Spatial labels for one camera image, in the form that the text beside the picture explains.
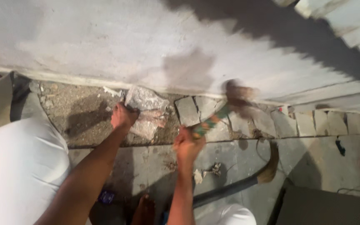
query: white wall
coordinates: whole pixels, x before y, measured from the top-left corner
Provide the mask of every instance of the white wall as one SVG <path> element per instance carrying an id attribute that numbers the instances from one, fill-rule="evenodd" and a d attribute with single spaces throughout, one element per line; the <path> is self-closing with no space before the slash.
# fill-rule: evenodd
<path id="1" fill-rule="evenodd" d="M 0 66 L 273 99 L 360 79 L 360 52 L 268 0 L 0 0 Z"/>

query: white pants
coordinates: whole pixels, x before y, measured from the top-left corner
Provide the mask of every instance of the white pants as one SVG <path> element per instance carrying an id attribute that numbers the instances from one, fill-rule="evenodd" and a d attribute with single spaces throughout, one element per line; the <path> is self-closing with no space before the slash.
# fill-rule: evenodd
<path id="1" fill-rule="evenodd" d="M 38 220 L 70 172 L 67 154 L 65 140 L 48 121 L 31 118 L 0 127 L 0 225 Z M 207 218 L 202 224 L 256 224 L 252 213 L 239 205 Z"/>

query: exposed cement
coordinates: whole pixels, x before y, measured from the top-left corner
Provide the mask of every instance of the exposed cement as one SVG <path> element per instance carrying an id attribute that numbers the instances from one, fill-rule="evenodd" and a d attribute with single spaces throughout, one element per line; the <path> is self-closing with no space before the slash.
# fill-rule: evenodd
<path id="1" fill-rule="evenodd" d="M 102 87 L 51 82 L 40 82 L 40 87 L 41 105 L 70 148 L 97 146 L 112 131 L 112 110 L 107 110 L 107 107 L 113 109 L 119 97 L 112 97 L 104 92 Z M 173 142 L 180 125 L 173 102 L 183 96 L 166 94 L 162 97 L 169 101 L 165 127 L 158 127 L 151 141 L 132 135 L 133 138 L 128 136 L 122 146 L 162 145 Z"/>

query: bare foot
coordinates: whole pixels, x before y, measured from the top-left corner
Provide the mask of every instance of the bare foot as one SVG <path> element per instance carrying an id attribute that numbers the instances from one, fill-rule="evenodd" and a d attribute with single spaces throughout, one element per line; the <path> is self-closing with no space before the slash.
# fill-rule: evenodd
<path id="1" fill-rule="evenodd" d="M 155 217 L 155 202 L 146 194 L 141 197 L 131 225 L 153 225 Z"/>

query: broken tile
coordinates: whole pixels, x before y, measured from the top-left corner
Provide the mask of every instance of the broken tile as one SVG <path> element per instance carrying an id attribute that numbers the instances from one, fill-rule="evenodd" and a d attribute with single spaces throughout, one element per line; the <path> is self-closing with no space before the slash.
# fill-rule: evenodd
<path id="1" fill-rule="evenodd" d="M 206 133 L 205 137 L 207 142 L 230 140 L 227 124 L 222 121 L 218 122 L 214 128 Z"/>
<path id="2" fill-rule="evenodd" d="M 192 126 L 200 122 L 200 117 L 192 97 L 179 99 L 174 103 L 180 116 L 180 124 Z"/>
<path id="3" fill-rule="evenodd" d="M 360 135 L 360 114 L 347 113 L 347 124 L 350 135 Z"/>
<path id="4" fill-rule="evenodd" d="M 229 114 L 231 128 L 234 132 L 241 132 L 247 137 L 252 137 L 251 130 L 248 126 L 248 121 L 239 117 L 238 114 L 232 112 Z"/>
<path id="5" fill-rule="evenodd" d="M 197 105 L 198 114 L 200 115 L 200 121 L 210 117 L 212 114 L 221 109 L 225 104 L 225 101 L 222 99 L 212 99 L 203 96 L 196 96 L 194 99 Z"/>
<path id="6" fill-rule="evenodd" d="M 348 132 L 351 135 L 360 135 L 360 114 L 347 113 Z"/>
<path id="7" fill-rule="evenodd" d="M 327 121 L 327 113 L 321 110 L 314 111 L 314 124 L 316 127 L 316 135 L 328 136 L 329 124 Z"/>
<path id="8" fill-rule="evenodd" d="M 274 126 L 276 127 L 277 137 L 295 137 L 298 136 L 297 121 L 291 119 L 288 114 L 284 114 L 279 110 L 270 113 Z"/>
<path id="9" fill-rule="evenodd" d="M 77 166 L 91 151 L 92 149 L 70 149 L 68 153 L 70 166 L 72 168 Z"/>
<path id="10" fill-rule="evenodd" d="M 155 109 L 165 111 L 166 107 L 169 105 L 169 101 L 159 97 L 152 90 L 140 86 L 132 86 L 127 92 L 124 104 L 126 106 L 129 105 L 133 108 L 137 108 L 140 111 Z M 140 118 L 140 120 L 137 120 L 132 126 L 130 132 L 148 140 L 152 140 L 156 129 L 157 124 L 148 120 L 141 120 Z"/>
<path id="11" fill-rule="evenodd" d="M 329 111 L 327 121 L 330 127 L 330 135 L 347 135 L 348 129 L 344 122 L 344 113 Z"/>
<path id="12" fill-rule="evenodd" d="M 200 122 L 210 117 L 224 105 L 224 101 L 221 99 L 212 99 L 203 96 L 196 96 L 194 99 L 197 106 L 197 112 L 199 114 Z M 230 140 L 230 135 L 227 128 L 228 123 L 229 122 L 227 117 L 222 119 L 221 122 L 217 123 L 214 128 L 210 129 L 206 133 L 206 141 L 215 142 Z"/>
<path id="13" fill-rule="evenodd" d="M 274 122 L 270 115 L 266 114 L 262 110 L 257 110 L 257 115 L 254 118 L 254 124 L 256 128 L 272 137 L 277 137 L 276 129 L 274 128 Z"/>
<path id="14" fill-rule="evenodd" d="M 295 119 L 297 120 L 299 136 L 316 136 L 312 111 L 307 113 L 295 113 Z"/>

